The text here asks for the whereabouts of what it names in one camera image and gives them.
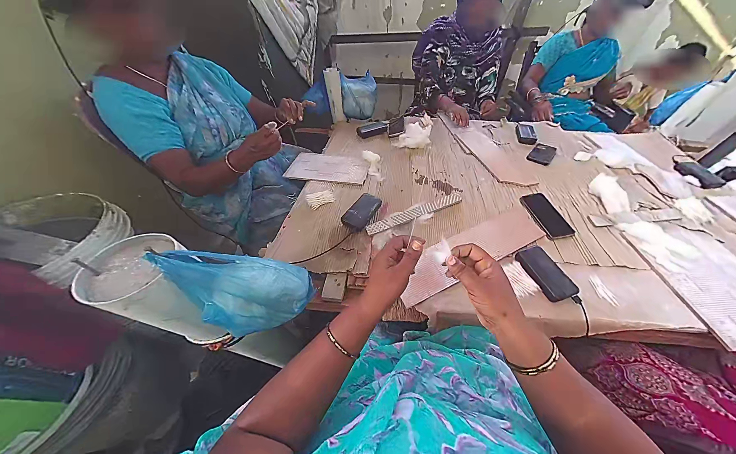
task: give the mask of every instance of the red patterned fabric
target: red patterned fabric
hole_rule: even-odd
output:
[[[710,353],[720,373],[687,367],[643,344],[604,343],[594,365],[582,370],[638,424],[736,449],[736,355]]]

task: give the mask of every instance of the black floral top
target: black floral top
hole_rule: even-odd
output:
[[[479,113],[483,101],[496,101],[505,35],[500,27],[474,42],[454,15],[435,19],[413,52],[416,86],[407,115],[434,113],[440,95],[452,98],[470,114]]]

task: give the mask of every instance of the hand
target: hand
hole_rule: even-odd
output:
[[[511,321],[524,321],[511,281],[499,263],[480,246],[468,244],[452,249],[446,266],[446,275],[461,281],[480,323],[489,331],[494,332]]]
[[[633,88],[634,85],[631,82],[621,82],[609,90],[609,95],[612,96],[612,99],[625,99],[631,95]]]
[[[502,117],[502,112],[499,111],[499,106],[494,101],[486,99],[480,104],[480,118],[496,121]]]
[[[533,106],[531,111],[533,121],[553,121],[553,104],[547,99]]]
[[[314,105],[312,101],[299,103],[294,99],[283,98],[278,104],[275,117],[282,123],[289,121],[290,124],[295,124],[298,121],[303,121],[303,110]]]
[[[252,166],[258,161],[270,159],[278,154],[281,151],[281,144],[281,133],[272,124],[266,124],[245,137],[242,145],[232,154],[243,163]]]
[[[451,98],[446,95],[441,95],[440,99],[441,110],[449,115],[458,126],[465,128],[469,126],[469,111],[463,106],[455,103]]]
[[[363,293],[368,301],[390,307],[407,288],[425,243],[423,239],[413,237],[408,247],[407,239],[406,236],[393,238],[371,261],[370,277]]]
[[[631,123],[625,131],[623,131],[624,134],[638,134],[640,132],[645,132],[651,129],[651,123],[647,119],[638,119],[634,123]]]

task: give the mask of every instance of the bucket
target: bucket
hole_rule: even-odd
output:
[[[77,243],[32,272],[59,288],[68,288],[80,270],[73,259],[88,262],[102,249],[133,234],[124,210],[96,195],[76,192],[6,205],[0,208],[0,224]]]
[[[174,238],[146,233],[107,246],[88,265],[96,276],[80,269],[71,294],[83,304],[185,336],[193,343],[214,343],[227,336],[218,326],[202,321],[193,304],[161,270],[142,257],[146,248],[156,252],[185,251]]]

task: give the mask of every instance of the blue plastic bag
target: blue plastic bag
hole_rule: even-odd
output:
[[[292,320],[315,294],[307,270],[277,260],[200,251],[146,253],[144,258],[202,309],[203,322],[237,338]]]
[[[376,110],[376,103],[379,99],[376,80],[370,75],[370,71],[365,77],[348,78],[340,74],[340,85],[343,91],[343,112],[347,118],[351,119],[370,119],[373,111]],[[303,95],[302,100],[314,102],[314,107],[306,108],[308,111],[321,115],[330,110],[328,105],[328,92],[326,91],[326,82],[318,80]]]

